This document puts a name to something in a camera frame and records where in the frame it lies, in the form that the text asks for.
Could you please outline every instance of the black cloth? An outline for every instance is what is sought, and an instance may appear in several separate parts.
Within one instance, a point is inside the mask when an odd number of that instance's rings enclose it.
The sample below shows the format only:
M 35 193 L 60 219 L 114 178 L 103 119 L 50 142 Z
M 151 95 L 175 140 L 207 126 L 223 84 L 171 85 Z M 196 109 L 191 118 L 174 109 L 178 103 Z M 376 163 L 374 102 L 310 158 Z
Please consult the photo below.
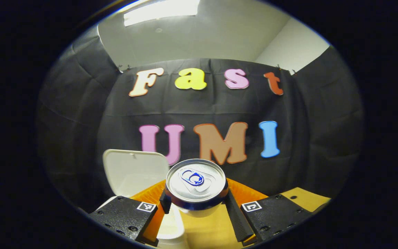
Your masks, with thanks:
M 293 77 L 303 96 L 310 143 L 301 187 L 335 197 L 359 154 L 363 140 L 363 105 L 352 73 L 329 47 Z
M 128 96 L 136 82 L 136 73 L 164 68 L 164 74 L 156 78 L 148 93 Z M 175 87 L 179 71 L 199 68 L 205 72 L 207 87 L 203 90 L 180 90 Z M 246 89 L 230 89 L 225 85 L 227 69 L 242 69 L 250 84 Z M 274 94 L 265 73 L 273 72 L 280 78 L 279 87 L 284 94 Z M 159 126 L 156 149 L 169 153 L 168 134 L 164 127 L 169 124 L 185 126 L 181 134 L 180 161 L 199 158 L 199 136 L 194 126 L 214 124 L 224 138 L 234 122 L 248 123 L 245 139 L 247 159 L 241 163 L 224 163 L 221 168 L 226 177 L 243 183 L 264 194 L 271 195 L 298 186 L 302 179 L 301 167 L 307 156 L 302 151 L 308 144 L 307 125 L 303 118 L 303 102 L 294 79 L 285 70 L 259 63 L 227 59 L 187 59 L 153 63 L 133 68 L 118 77 L 106 101 L 106 109 L 98 133 L 97 166 L 104 172 L 102 154 L 106 149 L 138 150 L 141 146 L 142 125 Z M 280 154 L 262 158 L 264 138 L 259 123 L 276 121 L 277 144 Z M 105 188 L 106 179 L 102 179 Z
M 130 97 L 136 73 L 164 68 L 146 95 Z M 180 90 L 185 68 L 205 72 L 203 90 Z M 250 85 L 225 85 L 227 69 L 243 69 Z M 281 79 L 272 93 L 263 74 Z M 280 154 L 262 158 L 261 121 L 276 121 Z M 141 150 L 142 125 L 157 125 L 157 151 L 168 154 L 169 124 L 185 126 L 180 160 L 199 158 L 193 128 L 213 123 L 225 137 L 231 123 L 246 122 L 247 159 L 221 167 L 226 176 L 266 195 L 301 187 L 334 197 L 353 166 L 361 140 L 362 111 L 355 82 L 333 49 L 291 76 L 259 63 L 187 59 L 139 66 L 120 74 L 103 48 L 97 27 L 77 39 L 48 74 L 38 104 L 39 152 L 52 182 L 74 205 L 95 210 L 113 194 L 102 153 Z
M 38 154 L 57 189 L 85 210 L 106 200 L 93 173 L 96 134 L 119 74 L 95 26 L 62 53 L 39 94 Z

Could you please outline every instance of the pink letter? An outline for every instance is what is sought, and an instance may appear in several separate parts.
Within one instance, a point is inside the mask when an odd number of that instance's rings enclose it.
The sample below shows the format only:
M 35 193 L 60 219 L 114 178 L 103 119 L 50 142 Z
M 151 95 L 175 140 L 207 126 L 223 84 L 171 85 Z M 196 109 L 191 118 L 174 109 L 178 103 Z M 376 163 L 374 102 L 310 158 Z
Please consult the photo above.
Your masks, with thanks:
M 231 89 L 245 89 L 248 87 L 248 79 L 243 77 L 246 73 L 242 69 L 228 69 L 224 76 L 227 79 L 225 85 Z
M 184 126 L 169 124 L 164 130 L 169 134 L 169 154 L 165 157 L 169 165 L 174 165 L 180 159 L 180 134 L 184 131 Z M 156 152 L 156 133 L 159 132 L 159 127 L 141 126 L 139 131 L 142 134 L 142 151 Z

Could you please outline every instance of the letter m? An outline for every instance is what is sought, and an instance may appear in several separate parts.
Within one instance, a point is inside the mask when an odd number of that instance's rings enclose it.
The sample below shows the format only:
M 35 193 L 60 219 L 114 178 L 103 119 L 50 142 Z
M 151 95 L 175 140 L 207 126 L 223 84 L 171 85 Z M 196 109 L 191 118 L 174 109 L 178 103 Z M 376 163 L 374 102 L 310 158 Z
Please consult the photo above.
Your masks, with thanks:
M 247 159 L 245 154 L 245 131 L 247 128 L 247 123 L 232 123 L 224 140 L 214 124 L 198 124 L 194 127 L 194 132 L 199 135 L 200 139 L 200 158 L 211 161 L 211 153 L 213 153 L 219 165 L 223 165 L 225 161 L 229 164 L 245 161 Z

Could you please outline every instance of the pull tab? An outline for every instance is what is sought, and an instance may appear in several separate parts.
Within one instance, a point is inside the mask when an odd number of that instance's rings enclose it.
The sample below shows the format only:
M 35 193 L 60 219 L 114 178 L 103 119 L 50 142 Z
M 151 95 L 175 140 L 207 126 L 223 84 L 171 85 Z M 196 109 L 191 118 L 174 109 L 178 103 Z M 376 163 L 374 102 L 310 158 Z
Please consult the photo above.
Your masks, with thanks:
M 187 183 L 193 186 L 199 186 L 203 183 L 203 176 L 198 172 L 194 172 L 193 170 L 190 169 L 185 170 L 183 172 L 180 172 L 179 175 L 182 178 L 182 180 L 186 181 Z

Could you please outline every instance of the foam letter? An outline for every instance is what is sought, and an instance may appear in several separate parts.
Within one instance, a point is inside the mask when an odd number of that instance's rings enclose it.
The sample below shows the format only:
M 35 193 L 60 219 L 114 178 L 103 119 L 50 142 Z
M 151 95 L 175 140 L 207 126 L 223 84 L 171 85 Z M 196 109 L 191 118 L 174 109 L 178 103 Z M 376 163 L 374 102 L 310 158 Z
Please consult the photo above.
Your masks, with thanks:
M 243 162 L 247 159 L 245 154 L 245 131 L 248 124 L 244 122 L 232 123 L 225 140 L 212 123 L 198 124 L 194 132 L 200 139 L 200 158 L 211 161 L 211 153 L 215 155 L 218 164 L 223 165 L 225 159 L 229 164 Z
M 276 127 L 274 121 L 264 121 L 259 123 L 259 127 L 264 132 L 264 151 L 260 154 L 262 157 L 277 156 L 281 151 L 277 148 Z
M 248 79 L 244 76 L 246 73 L 242 69 L 228 69 L 224 76 L 227 79 L 225 85 L 231 89 L 245 89 L 248 87 Z
M 180 134 L 184 131 L 184 126 L 169 124 L 164 130 L 169 134 L 169 154 L 165 157 L 169 165 L 174 165 L 180 159 Z M 159 127 L 141 126 L 139 131 L 142 134 L 142 151 L 156 152 L 156 133 L 159 132 Z
M 205 73 L 198 68 L 187 68 L 179 72 L 180 77 L 174 82 L 175 86 L 179 89 L 202 90 L 207 84 L 204 82 Z
M 281 82 L 281 80 L 274 75 L 274 73 L 269 72 L 264 74 L 264 77 L 268 79 L 268 84 L 270 85 L 270 89 L 272 92 L 274 92 L 276 95 L 283 95 L 283 90 L 279 88 L 278 82 Z
M 156 81 L 155 74 L 159 76 L 163 75 L 164 69 L 160 67 L 151 70 L 139 71 L 136 74 L 138 78 L 136 79 L 133 90 L 131 90 L 128 95 L 132 97 L 146 95 L 148 90 L 145 89 L 145 84 L 147 84 L 148 87 L 152 87 Z

